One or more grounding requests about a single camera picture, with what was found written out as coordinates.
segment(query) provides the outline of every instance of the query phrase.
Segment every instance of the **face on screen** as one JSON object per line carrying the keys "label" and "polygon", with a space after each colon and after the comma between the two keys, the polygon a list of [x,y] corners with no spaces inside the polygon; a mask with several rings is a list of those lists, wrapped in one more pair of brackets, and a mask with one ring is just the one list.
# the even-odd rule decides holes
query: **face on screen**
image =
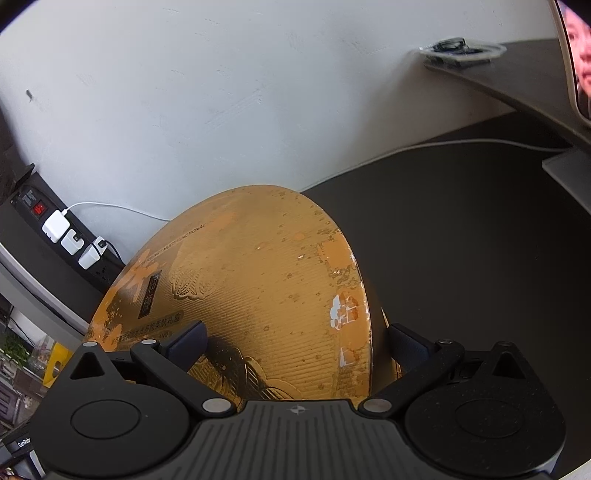
{"label": "face on screen", "polygon": [[577,80],[578,104],[587,118],[591,98],[591,27],[564,4],[560,4]]}

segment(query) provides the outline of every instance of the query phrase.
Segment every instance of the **white scuff mark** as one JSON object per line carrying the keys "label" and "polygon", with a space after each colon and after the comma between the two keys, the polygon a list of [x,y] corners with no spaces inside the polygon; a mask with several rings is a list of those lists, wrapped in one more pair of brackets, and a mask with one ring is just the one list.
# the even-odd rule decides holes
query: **white scuff mark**
{"label": "white scuff mark", "polygon": [[354,322],[355,318],[353,314],[349,315],[349,312],[356,308],[356,306],[349,307],[346,303],[342,304],[337,295],[333,298],[333,306],[330,309],[330,326],[336,330],[340,330],[343,325]]}
{"label": "white scuff mark", "polygon": [[345,360],[345,349],[343,347],[340,348],[340,362],[339,362],[339,366],[340,367],[346,367],[348,365],[353,365],[355,362],[347,362],[347,360]]}

